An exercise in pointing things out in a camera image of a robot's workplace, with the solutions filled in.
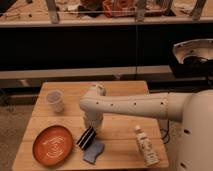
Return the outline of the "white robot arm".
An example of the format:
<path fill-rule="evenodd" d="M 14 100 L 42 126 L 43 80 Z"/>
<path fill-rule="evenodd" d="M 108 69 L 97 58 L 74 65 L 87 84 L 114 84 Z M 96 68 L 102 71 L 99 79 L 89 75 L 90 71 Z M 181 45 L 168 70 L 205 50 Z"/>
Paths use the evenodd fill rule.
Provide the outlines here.
<path fill-rule="evenodd" d="M 168 119 L 182 123 L 177 171 L 213 171 L 213 89 L 197 93 L 106 96 L 93 84 L 81 97 L 87 125 L 97 127 L 104 113 Z"/>

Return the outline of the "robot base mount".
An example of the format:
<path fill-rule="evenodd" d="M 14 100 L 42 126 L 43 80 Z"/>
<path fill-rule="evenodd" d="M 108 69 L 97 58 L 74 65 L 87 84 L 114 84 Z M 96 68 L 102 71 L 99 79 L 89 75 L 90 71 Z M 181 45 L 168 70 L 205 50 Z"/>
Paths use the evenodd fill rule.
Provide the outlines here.
<path fill-rule="evenodd" d="M 213 76 L 213 38 L 174 44 L 171 59 L 176 78 Z"/>

